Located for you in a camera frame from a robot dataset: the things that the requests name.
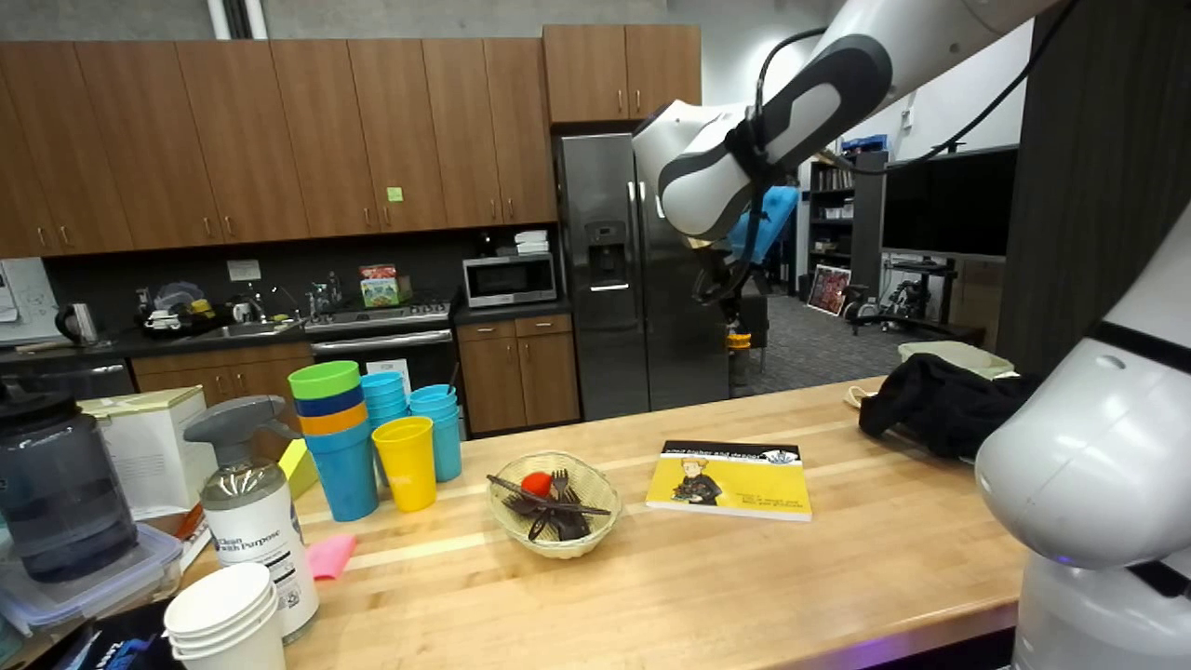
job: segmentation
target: monitor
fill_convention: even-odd
[[[887,252],[1005,258],[1016,150],[887,168]]]

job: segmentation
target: black bag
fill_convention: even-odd
[[[912,353],[873,398],[860,403],[860,431],[879,439],[898,429],[936,459],[975,459],[1032,390],[1028,381],[981,381],[946,356]]]

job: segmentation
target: wooden table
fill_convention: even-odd
[[[289,668],[868,668],[1011,627],[1022,546],[970,468],[873,442],[850,384],[464,442],[438,504],[334,526],[356,537]],[[799,442],[816,520],[645,511],[664,439]],[[600,465],[624,520],[587,560],[525,556],[489,518],[482,473],[538,452]]]

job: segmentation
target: lower cabinet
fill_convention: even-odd
[[[461,390],[474,436],[564,423],[579,417],[564,312],[458,329]]]
[[[140,390],[195,386],[201,384],[206,403],[228,403],[242,396],[280,396],[289,403],[288,376],[314,360],[309,344],[270,344],[270,346],[239,346],[239,351],[195,351],[172,356],[134,356],[134,376]],[[264,459],[280,459],[283,442],[264,442]]]

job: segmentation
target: stainless steel refrigerator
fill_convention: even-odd
[[[559,178],[584,417],[727,398],[723,317],[695,303],[695,266],[635,178],[628,135],[561,135]]]

